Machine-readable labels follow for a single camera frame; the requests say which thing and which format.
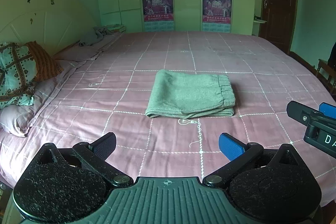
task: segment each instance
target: curved shelf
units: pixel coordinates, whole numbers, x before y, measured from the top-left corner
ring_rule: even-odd
[[[263,24],[263,23],[266,23],[267,21],[265,21],[265,20],[253,20],[253,22]]]

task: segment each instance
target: folded green towel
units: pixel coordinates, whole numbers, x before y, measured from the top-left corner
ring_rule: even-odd
[[[155,77],[146,115],[183,119],[233,116],[235,103],[226,75],[189,75],[160,70]]]

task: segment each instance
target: white grid pattern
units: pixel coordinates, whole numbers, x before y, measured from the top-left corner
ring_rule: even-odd
[[[241,91],[241,92],[247,92],[247,93],[263,93],[263,95],[265,96],[266,100],[268,101],[269,106],[271,107],[271,109],[273,110],[273,112],[272,112],[272,113],[251,113],[251,114],[244,114],[244,115],[241,115],[241,114],[240,114],[240,110],[239,110],[239,108],[237,108],[237,110],[238,110],[238,115],[234,115],[233,117],[240,117],[240,118],[241,118],[241,120],[242,120],[242,122],[243,122],[243,124],[244,124],[244,127],[245,127],[245,131],[246,131],[246,135],[247,135],[248,141],[250,141],[250,140],[249,140],[249,137],[248,137],[248,131],[247,131],[247,129],[246,129],[246,125],[245,125],[245,123],[244,123],[243,117],[245,117],[245,116],[250,116],[250,115],[270,115],[270,114],[273,114],[273,115],[275,115],[275,116],[277,117],[277,120],[279,121],[279,124],[281,125],[281,127],[283,128],[283,130],[284,130],[286,136],[288,137],[289,143],[293,144],[293,143],[295,143],[295,142],[298,142],[298,141],[302,141],[302,140],[303,140],[303,139],[300,139],[300,140],[291,141],[290,137],[288,136],[286,130],[284,129],[283,125],[281,124],[281,122],[280,122],[280,120],[279,120],[279,118],[278,118],[278,116],[277,116],[277,114],[280,114],[280,113],[286,113],[286,112],[275,112],[274,109],[273,109],[273,107],[272,107],[272,105],[271,105],[271,103],[269,102],[269,100],[268,100],[268,98],[267,98],[266,93],[287,93],[287,94],[292,98],[291,93],[299,92],[299,91],[305,91],[305,92],[307,92],[307,93],[311,96],[311,98],[313,99],[313,101],[316,103],[316,101],[315,101],[315,99],[313,98],[313,96],[309,93],[309,91],[307,90],[307,88],[303,85],[303,83],[301,82],[301,80],[298,78],[298,76],[308,76],[308,75],[310,76],[310,74],[295,75],[295,74],[293,73],[293,71],[288,67],[288,65],[287,65],[286,63],[284,63],[284,62],[283,62],[283,63],[290,69],[290,71],[292,72],[292,74],[255,73],[255,72],[253,72],[253,70],[251,69],[251,67],[248,65],[248,63],[241,57],[241,54],[238,55],[238,54],[232,52],[231,47],[227,44],[227,42],[225,41],[225,39],[224,39],[223,37],[222,37],[222,39],[223,39],[223,41],[225,42],[225,44],[228,46],[228,48],[230,49],[230,51],[231,51],[233,54],[235,54],[236,56],[239,56],[239,57],[240,57],[240,58],[241,58],[241,59],[248,65],[248,67],[250,68],[251,71],[250,71],[250,72],[234,72],[234,71],[227,71],[226,68],[224,67],[224,64],[222,63],[221,59],[219,58],[217,52],[216,52],[217,57],[220,59],[222,65],[223,65],[223,68],[224,68],[223,71],[221,71],[221,70],[220,70],[220,71],[202,71],[202,70],[197,70],[197,68],[196,68],[196,64],[195,64],[195,61],[194,61],[194,55],[193,55],[193,53],[192,53],[191,46],[190,46],[189,32],[187,32],[187,34],[188,34],[189,49],[190,49],[190,52],[191,52],[191,55],[192,55],[192,59],[193,59],[193,63],[194,63],[194,70],[175,70],[175,71],[194,72],[195,74],[197,74],[197,72],[207,72],[207,73],[242,73],[242,74],[246,74],[246,73],[248,73],[248,74],[253,74],[254,77],[256,78],[256,80],[258,81],[258,83],[259,83],[260,88],[261,88],[262,91],[260,91],[260,92]],[[133,70],[111,70],[111,67],[112,67],[112,65],[111,65],[111,67],[110,67],[109,70],[93,70],[93,71],[90,71],[89,69],[90,69],[91,65],[94,63],[94,61],[92,61],[91,64],[86,68],[85,71],[76,71],[75,73],[83,73],[83,75],[80,77],[78,83],[77,83],[72,89],[70,89],[70,90],[71,90],[70,93],[69,93],[67,96],[65,96],[65,97],[64,97],[64,98],[63,98],[57,105],[56,105],[56,104],[50,104],[50,106],[55,106],[55,109],[50,113],[50,115],[56,110],[56,108],[58,108],[58,107],[60,107],[60,106],[61,106],[61,107],[78,108],[79,111],[81,111],[82,109],[86,109],[86,110],[96,110],[96,111],[103,111],[103,112],[111,112],[109,118],[107,119],[107,122],[106,122],[106,124],[105,124],[105,128],[104,128],[102,134],[104,134],[104,132],[105,132],[105,130],[106,130],[106,127],[107,127],[107,125],[108,125],[108,122],[109,122],[109,120],[110,120],[110,117],[112,116],[112,114],[113,114],[114,112],[126,113],[126,114],[144,115],[144,113],[127,112],[127,111],[116,111],[115,109],[116,109],[118,103],[123,99],[125,93],[126,93],[128,90],[132,90],[132,89],[129,89],[129,85],[130,85],[130,83],[131,83],[131,81],[132,81],[132,76],[134,75],[135,72],[141,72],[141,71],[157,72],[157,70],[136,70],[137,64],[139,63],[139,61],[140,61],[140,59],[142,58],[143,54],[144,54],[144,53],[147,51],[147,49],[149,48],[149,46],[150,46],[150,44],[151,44],[151,41],[149,42],[149,44],[148,44],[146,50],[142,53],[142,55],[141,55],[140,58],[138,59],[138,61],[137,61],[137,63],[136,63],[136,65],[135,65],[135,67],[134,67]],[[170,46],[170,43],[171,43],[171,42],[170,42],[170,39],[169,39],[169,44],[168,44],[168,49],[167,49],[167,54],[166,54],[166,59],[165,59],[164,67],[166,66],[166,61],[167,61],[167,57],[168,57],[168,53],[169,53],[169,46]],[[127,87],[126,87],[125,89],[104,89],[104,88],[99,88],[99,87],[98,87],[98,88],[76,88],[76,87],[78,86],[78,84],[80,83],[80,81],[83,79],[85,73],[102,72],[102,73],[104,73],[104,75],[106,76],[108,72],[113,72],[113,71],[131,71],[131,72],[132,72],[130,81],[129,81],[129,83],[128,83],[128,85],[127,85]],[[282,84],[283,88],[285,89],[285,92],[265,92],[265,91],[263,90],[263,87],[262,87],[262,85],[260,84],[260,82],[259,82],[259,80],[258,80],[258,78],[257,78],[256,75],[276,75],[276,76],[278,77],[280,83]],[[289,91],[286,89],[286,87],[284,86],[284,84],[281,82],[281,80],[280,80],[280,78],[279,78],[279,75],[294,75],[294,76],[299,80],[299,82],[302,84],[302,86],[304,87],[305,90],[298,90],[298,91],[291,91],[291,92],[289,92]],[[121,98],[119,99],[119,101],[117,102],[117,104],[116,104],[116,106],[114,107],[113,110],[103,110],[103,109],[85,108],[84,105],[83,105],[82,107],[79,107],[79,106],[70,106],[70,105],[60,105],[60,103],[61,103],[64,99],[66,99],[66,98],[67,98],[67,97],[68,97],[74,90],[95,90],[95,92],[97,92],[98,90],[120,90],[120,91],[124,91],[124,93],[123,93],[123,95],[121,96]],[[134,91],[151,91],[151,90],[140,90],[140,89],[137,89],[137,90],[134,90]],[[38,133],[39,133],[40,130],[47,130],[47,131],[51,131],[51,132],[56,132],[56,133],[59,133],[59,134],[63,134],[63,136],[64,136],[64,135],[70,135],[70,136],[77,137],[77,136],[75,136],[75,135],[72,135],[72,134],[70,134],[70,133],[67,133],[67,130],[50,130],[50,129],[44,128],[43,125],[44,125],[45,121],[50,117],[50,115],[48,115],[48,116],[43,120],[43,122],[42,122],[42,124],[41,124],[40,127],[33,126],[33,127],[36,127],[36,128],[38,129],[38,132],[37,132],[37,134],[35,134],[34,138],[36,137],[36,135],[38,135]],[[232,117],[202,117],[202,119],[208,119],[208,118],[232,118]],[[147,149],[147,148],[148,148],[149,141],[150,141],[150,137],[151,137],[152,121],[153,121],[153,120],[151,119],[151,124],[150,124],[150,128],[149,128],[148,139],[147,139],[147,145],[146,145],[146,148],[145,148],[145,149],[132,148],[132,147],[127,147],[127,146],[121,146],[121,145],[118,145],[118,147],[122,147],[122,148],[126,148],[126,149],[135,149],[135,150],[144,151],[144,155],[143,155],[142,163],[141,163],[140,170],[139,170],[139,175],[141,174],[141,170],[142,170],[143,163],[144,163],[144,160],[145,160],[146,152],[163,153],[163,154],[198,154],[198,153],[199,153],[199,154],[200,154],[200,158],[201,158],[201,174],[202,174],[202,178],[203,178],[203,177],[204,177],[203,154],[204,154],[204,153],[220,153],[220,151],[203,151],[203,150],[202,150],[202,130],[201,130],[201,122],[200,122],[200,119],[198,118],[198,122],[197,122],[198,138],[199,138],[199,141],[198,141],[198,142],[199,142],[199,146],[200,146],[200,150],[199,150],[199,152],[179,152],[179,151],[178,151],[178,152],[171,152],[171,151],[154,151],[154,150],[149,150],[149,149]],[[84,141],[90,141],[90,142],[94,141],[94,140],[89,140],[89,139],[85,139],[85,138],[82,138],[82,137],[81,137],[81,139],[84,140]],[[265,148],[273,148],[273,147],[277,147],[277,146],[280,146],[280,145],[281,145],[281,144],[278,144],[278,145],[271,145],[271,146],[266,146]],[[330,170],[324,172],[323,174],[318,175],[316,178],[319,178],[319,177],[321,177],[321,176],[323,176],[323,175],[325,175],[325,174],[327,174],[327,173],[329,173],[329,172],[331,172],[331,171],[334,171],[334,173],[335,173],[335,169],[336,169],[336,167],[333,167],[333,168],[331,168]]]
[[[115,61],[118,60],[118,58],[120,57],[120,55],[121,55],[121,54],[119,54],[118,57],[112,62],[111,66],[110,66],[110,69],[112,68],[112,66],[113,66],[113,64],[115,63]],[[102,77],[100,83],[98,83],[98,86],[100,86],[100,85],[104,82],[104,79],[105,79],[106,75],[107,75],[107,72],[103,75],[103,77]],[[82,109],[84,109],[84,105],[85,105],[87,102],[89,102],[89,101],[93,98],[93,96],[95,96],[95,94],[97,93],[97,91],[98,91],[98,89],[96,89],[96,91],[95,91],[94,93],[92,93],[91,97],[83,103],[82,107],[80,107],[80,109],[79,109],[79,111],[77,112],[77,114],[72,118],[70,125],[69,125],[68,128],[65,130],[65,134],[68,132],[69,128],[72,126],[72,124],[73,124],[74,120],[76,119],[76,117],[78,116],[78,114],[80,114],[80,112],[82,111]],[[59,139],[58,143],[56,144],[56,147],[60,144],[60,142],[61,142],[61,140],[63,139],[63,137],[64,137],[64,135],[62,136],[62,138]]]

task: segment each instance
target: plaid bedsheet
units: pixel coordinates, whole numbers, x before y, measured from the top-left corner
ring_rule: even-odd
[[[233,117],[145,116],[160,69],[227,75],[236,95]],[[307,69],[259,37],[211,32],[123,35],[68,79],[27,138],[0,135],[0,171],[12,185],[47,142],[72,147],[112,131],[117,148],[107,162],[137,176],[198,176],[228,162],[218,137],[228,132],[265,148],[291,143],[321,186],[321,205],[336,198],[336,160],[303,141],[305,127],[290,119],[296,100],[315,109],[335,104]]]

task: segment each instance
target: headboard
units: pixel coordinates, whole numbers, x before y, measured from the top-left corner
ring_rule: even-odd
[[[52,55],[96,25],[78,0],[0,0],[0,42],[37,41]]]

